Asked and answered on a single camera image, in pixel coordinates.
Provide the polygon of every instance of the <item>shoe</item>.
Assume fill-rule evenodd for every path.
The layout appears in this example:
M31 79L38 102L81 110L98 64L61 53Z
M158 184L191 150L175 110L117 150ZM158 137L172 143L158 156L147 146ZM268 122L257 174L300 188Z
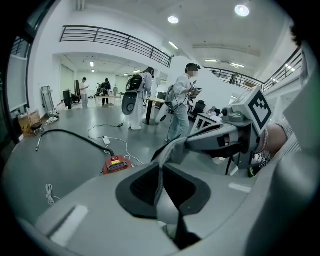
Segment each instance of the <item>shoe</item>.
M133 131L139 131L139 130L141 130L142 128L141 128L141 126L139 126L138 128L132 128L131 127L131 130L133 130Z

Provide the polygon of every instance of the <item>white cable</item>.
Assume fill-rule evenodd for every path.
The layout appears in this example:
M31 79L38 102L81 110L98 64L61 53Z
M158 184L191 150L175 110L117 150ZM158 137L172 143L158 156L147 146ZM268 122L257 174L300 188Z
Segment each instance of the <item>white cable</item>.
M128 152L128 143L127 143L125 140L120 139L120 138L111 138L111 137L108 137L108 139L114 139L114 140L118 140L118 141L124 142L125 145L126 145L126 152L127 152L127 154L128 154L128 155L125 155L124 158L129 157L129 159L128 159L129 161L130 161L130 157L131 157L131 158L134 158L134 159L137 160L140 164L144 165L143 162L141 162L139 159L135 158L134 156L132 156L132 155Z
M53 198L57 198L57 199L60 200L59 197L54 196L54 195L51 194L51 191L52 191L52 185L51 185L51 184L45 185L45 190L46 190L46 195L45 195L45 197L48 198L48 204L49 204L49 205L52 206L52 205L55 204L55 200L54 200Z

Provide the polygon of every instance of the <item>light blue jeans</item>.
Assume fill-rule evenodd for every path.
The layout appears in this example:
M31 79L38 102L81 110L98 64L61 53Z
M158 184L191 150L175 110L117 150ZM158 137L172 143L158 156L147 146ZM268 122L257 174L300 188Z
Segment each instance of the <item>light blue jeans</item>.
M178 136L180 136L180 138L186 137L190 127L187 106L181 105L175 109L172 118L173 120L169 128L168 140L171 141Z
M88 94L81 94L82 99L82 108L87 109L88 108Z

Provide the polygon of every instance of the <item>hose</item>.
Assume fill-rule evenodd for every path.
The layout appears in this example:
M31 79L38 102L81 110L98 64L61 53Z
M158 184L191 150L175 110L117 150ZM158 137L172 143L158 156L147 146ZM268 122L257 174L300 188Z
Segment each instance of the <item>hose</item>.
M67 133L67 134L71 134L71 135L73 135L73 136L78 137L79 139L82 139L82 140L84 140L84 141L92 144L93 146L97 147L98 149L101 149L101 150L104 150L104 151L108 151L112 157L115 155L115 153L113 152L112 149L109 149L109 148L105 148L105 147L103 147L103 146L100 146L100 145L94 143L93 141L87 139L86 137L82 137L82 136L80 136L80 135L78 135L78 134L76 134L76 133L74 133L74 132L72 132L72 131L63 130L63 129L52 129L52 130L47 130L47 131L45 131L44 133L42 133L41 136L40 136L40 138L39 138L39 141L38 141L38 144L37 144L37 146L36 146L36 149L35 149L36 152L39 150L39 145L40 145L41 138L42 138L44 135L46 135L47 133L51 133L51 132L64 132L64 133Z

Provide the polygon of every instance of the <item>wooden table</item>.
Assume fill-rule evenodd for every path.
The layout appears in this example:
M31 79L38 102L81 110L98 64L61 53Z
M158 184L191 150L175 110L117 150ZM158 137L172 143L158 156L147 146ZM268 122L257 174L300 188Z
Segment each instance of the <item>wooden table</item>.
M148 108L147 108L147 111L146 111L146 118L142 120L142 122L148 126L157 126L158 123L154 120L154 119L151 119L151 111L152 111L152 105L153 103L162 103L164 104L165 103L165 100L164 99L161 99L161 98L148 98L147 101L149 101L148 103Z
M110 96L107 96L107 95L105 95L105 96L96 96L95 97L95 106L97 106L97 99L115 99L115 98L121 98L121 95L119 95L119 96L114 96L114 95L110 95Z
M198 126L198 123L199 123L200 120L202 120L202 124L201 124L199 130L201 130L204 127L205 123L209 123L211 125L216 124L217 121L212 120L211 117L212 117L212 115L205 114L205 113L198 114L196 116L196 120L194 122L194 125L192 127L192 130L191 130L190 134L193 134L193 133L195 133L197 131L197 126Z

